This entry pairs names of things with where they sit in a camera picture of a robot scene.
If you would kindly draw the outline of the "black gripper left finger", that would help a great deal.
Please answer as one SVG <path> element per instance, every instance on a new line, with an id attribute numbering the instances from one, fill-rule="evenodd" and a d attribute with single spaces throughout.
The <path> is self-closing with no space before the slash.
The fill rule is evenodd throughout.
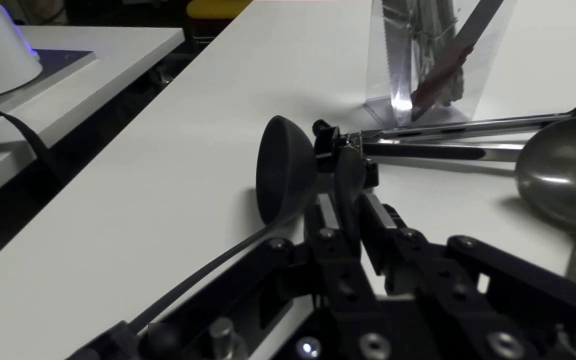
<path id="1" fill-rule="evenodd" d="M 306 243 L 330 301 L 361 301 L 369 295 L 357 248 L 346 238 L 330 194 L 317 194 L 306 211 Z"/>

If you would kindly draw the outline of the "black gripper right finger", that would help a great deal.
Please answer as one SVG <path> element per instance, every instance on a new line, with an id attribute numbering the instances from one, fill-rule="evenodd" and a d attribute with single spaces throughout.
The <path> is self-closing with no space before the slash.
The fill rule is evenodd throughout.
<path id="1" fill-rule="evenodd" d="M 460 282 L 447 248 L 408 228 L 392 207 L 364 193 L 359 214 L 366 253 L 375 270 L 386 278 L 388 295 L 438 295 Z"/>

